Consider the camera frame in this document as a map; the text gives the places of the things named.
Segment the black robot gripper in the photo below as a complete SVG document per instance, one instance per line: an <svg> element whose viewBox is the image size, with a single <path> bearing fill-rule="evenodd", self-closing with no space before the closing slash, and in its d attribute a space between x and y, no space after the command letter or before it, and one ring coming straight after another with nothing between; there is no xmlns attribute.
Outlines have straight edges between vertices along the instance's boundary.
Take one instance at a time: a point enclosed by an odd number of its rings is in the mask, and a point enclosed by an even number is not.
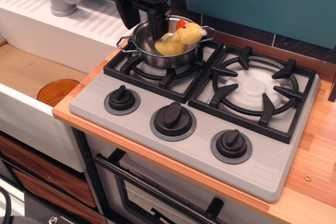
<svg viewBox="0 0 336 224"><path fill-rule="evenodd" d="M115 0L118 13L127 29L140 22L140 11L146 12L154 41L162 38L169 29L171 11L168 0Z"/></svg>

